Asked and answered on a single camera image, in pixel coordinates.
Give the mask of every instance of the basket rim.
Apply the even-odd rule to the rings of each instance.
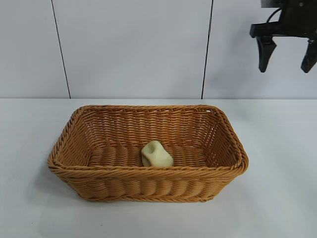
[[[73,122],[81,116],[87,109],[93,109],[93,110],[111,110],[111,109],[119,109],[120,111],[135,111],[136,109],[139,109],[141,112],[146,112],[146,111],[155,111],[155,110],[181,110],[181,109],[197,109],[198,112],[201,112],[202,110],[206,111],[215,111],[216,113],[219,114],[221,118],[221,125],[225,128],[226,133],[230,136],[232,139],[232,145],[235,153],[235,157],[237,159],[237,162],[228,167],[224,166],[219,166],[219,167],[188,167],[188,166],[172,166],[172,167],[139,167],[139,166],[65,166],[62,163],[60,163],[58,159],[59,151],[63,148],[64,146],[64,141],[69,137],[69,131],[73,128]],[[66,124],[65,128],[62,131],[62,134],[58,138],[58,141],[54,145],[52,152],[49,155],[48,159],[48,166],[49,168],[57,173],[58,171],[60,172],[81,172],[82,175],[88,176],[89,174],[93,173],[95,174],[96,172],[114,172],[114,171],[122,171],[125,173],[129,173],[129,171],[139,171],[143,172],[145,174],[150,174],[151,171],[162,171],[166,173],[173,172],[179,172],[180,174],[182,172],[208,172],[210,175],[210,172],[223,172],[222,174],[225,176],[225,172],[232,172],[235,170],[235,172],[238,172],[238,174],[244,173],[244,171],[247,169],[249,164],[249,159],[248,156],[246,155],[244,148],[237,137],[236,133],[234,132],[227,116],[225,113],[215,107],[215,106],[210,106],[210,105],[167,105],[167,106],[130,106],[130,105],[86,105],[79,107],[77,110],[75,110],[68,123]]]

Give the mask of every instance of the white table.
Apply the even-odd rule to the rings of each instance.
[[[78,107],[209,104],[225,111],[248,170],[207,203],[91,203],[47,168]],[[317,101],[0,99],[1,238],[316,237]]]

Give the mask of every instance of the rectangular basket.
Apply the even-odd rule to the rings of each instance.
[[[173,167],[143,167],[159,140]],[[48,166],[89,201],[213,199],[248,167],[226,115],[212,106],[84,106],[54,146]]]

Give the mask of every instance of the white wall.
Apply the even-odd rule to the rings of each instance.
[[[260,0],[214,0],[204,98],[317,98],[317,65],[301,70],[307,39],[275,37],[277,47],[265,73],[249,35],[274,11]]]
[[[53,0],[73,98],[200,98],[211,0]],[[317,98],[307,40],[274,38],[258,69],[260,0],[214,0],[204,98]],[[0,1],[0,98],[68,98],[50,0]]]
[[[50,0],[1,0],[0,32],[0,98],[68,98]]]
[[[211,0],[54,0],[72,98],[200,98]]]

